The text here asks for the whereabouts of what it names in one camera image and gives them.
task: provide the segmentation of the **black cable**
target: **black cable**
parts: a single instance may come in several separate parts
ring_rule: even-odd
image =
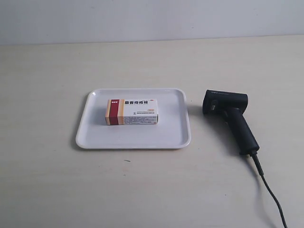
[[[286,222],[285,222],[285,218],[284,218],[284,214],[283,214],[283,210],[282,210],[282,208],[281,208],[281,205],[280,205],[279,201],[277,200],[276,196],[274,195],[274,193],[271,191],[270,187],[268,186],[268,184],[267,184],[267,182],[266,182],[266,180],[265,180],[264,173],[263,173],[261,164],[260,164],[260,162],[259,162],[259,160],[258,160],[258,158],[257,158],[256,152],[253,153],[253,154],[251,155],[251,157],[252,157],[253,161],[254,161],[255,164],[256,164],[256,168],[257,168],[257,170],[258,170],[258,173],[260,174],[260,176],[261,176],[261,178],[262,178],[262,180],[263,180],[263,182],[264,182],[264,184],[265,184],[265,186],[266,186],[268,192],[270,193],[270,195],[271,195],[272,198],[274,199],[274,201],[275,201],[275,203],[276,203],[276,205],[277,205],[277,208],[279,209],[280,216],[281,216],[281,219],[282,219],[282,223],[283,223],[284,228],[287,228],[287,225],[286,225]]]

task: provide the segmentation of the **red stripe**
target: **red stripe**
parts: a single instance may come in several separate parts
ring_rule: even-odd
[[[110,125],[118,125],[118,107],[119,100],[111,100],[111,107],[109,113]]]

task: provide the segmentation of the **tray rim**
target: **tray rim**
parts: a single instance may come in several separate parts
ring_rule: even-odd
[[[185,109],[185,117],[186,117],[186,125],[187,125],[187,133],[188,133],[188,138],[187,141],[183,144],[179,144],[176,146],[171,146],[171,147],[139,147],[139,148],[133,148],[133,147],[113,147],[113,146],[109,146],[109,147],[98,147],[98,148],[92,148],[92,147],[86,147],[84,145],[82,145],[79,141],[79,135],[80,135],[80,126],[82,126],[83,124],[83,119],[84,119],[84,113],[87,110],[87,106],[88,106],[88,101],[91,98],[91,96],[93,96],[93,93],[96,93],[98,91],[110,91],[110,90],[176,90],[178,92],[180,92],[183,96],[183,105],[184,105],[184,109]],[[79,146],[82,149],[86,149],[86,150],[115,150],[115,149],[120,149],[120,150],[140,150],[140,149],[145,149],[145,150],[160,150],[160,149],[166,149],[166,150],[174,150],[174,149],[181,149],[184,148],[186,146],[188,146],[191,142],[191,131],[190,131],[190,121],[189,121],[189,115],[188,115],[188,107],[187,107],[187,103],[186,103],[186,94],[184,93],[184,91],[182,91],[179,88],[98,88],[95,89],[93,91],[91,91],[86,98],[85,101],[85,106],[83,108],[82,111],[82,115],[81,115],[81,119],[79,122],[79,126],[78,126],[78,130],[77,130],[77,134],[76,134],[76,144],[77,146]]]

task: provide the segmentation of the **white wall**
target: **white wall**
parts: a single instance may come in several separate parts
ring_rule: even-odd
[[[304,34],[304,0],[0,0],[0,45]]]

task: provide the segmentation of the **table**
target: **table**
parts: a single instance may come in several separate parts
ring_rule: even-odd
[[[248,94],[265,177],[289,227],[302,228],[303,75],[304,36],[0,47],[1,226],[283,227],[225,123],[202,116],[215,89]],[[190,145],[78,148],[87,94],[117,87],[182,89]]]

